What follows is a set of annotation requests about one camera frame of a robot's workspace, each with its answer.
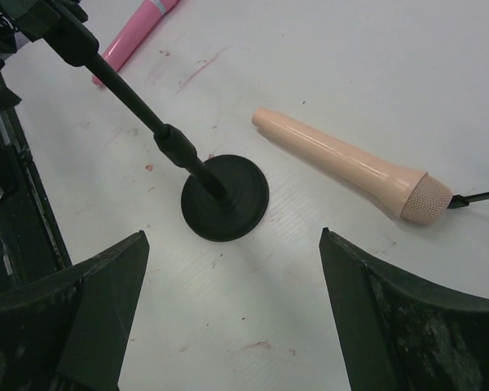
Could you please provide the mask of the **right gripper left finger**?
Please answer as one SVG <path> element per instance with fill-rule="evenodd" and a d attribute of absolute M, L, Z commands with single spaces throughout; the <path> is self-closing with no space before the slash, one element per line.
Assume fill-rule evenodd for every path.
<path fill-rule="evenodd" d="M 138 231 L 0 293 L 0 390 L 117 390 L 150 246 Z"/>

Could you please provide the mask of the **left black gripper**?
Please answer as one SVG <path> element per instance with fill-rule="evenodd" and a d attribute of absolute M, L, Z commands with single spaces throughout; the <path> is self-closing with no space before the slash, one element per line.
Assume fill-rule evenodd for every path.
<path fill-rule="evenodd" d="M 86 21 L 79 1 L 0 1 L 0 72 L 5 59 L 17 53 L 26 42 L 35 42 L 54 28 L 70 12 L 78 21 Z M 0 110 L 21 101 L 15 93 L 0 84 Z"/>

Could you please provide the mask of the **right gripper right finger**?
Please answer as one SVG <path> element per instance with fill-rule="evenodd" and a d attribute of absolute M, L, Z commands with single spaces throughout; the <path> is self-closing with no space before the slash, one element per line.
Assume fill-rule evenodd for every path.
<path fill-rule="evenodd" d="M 489 299 L 446 288 L 323 229 L 319 252 L 353 390 L 489 390 Z"/>

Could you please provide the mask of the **pink toy microphone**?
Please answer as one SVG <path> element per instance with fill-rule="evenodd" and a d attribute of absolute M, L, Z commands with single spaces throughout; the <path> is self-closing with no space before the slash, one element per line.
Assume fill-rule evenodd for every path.
<path fill-rule="evenodd" d="M 178 3 L 178 0 L 144 0 L 116 35 L 102 57 L 119 72 L 147 35 Z"/>

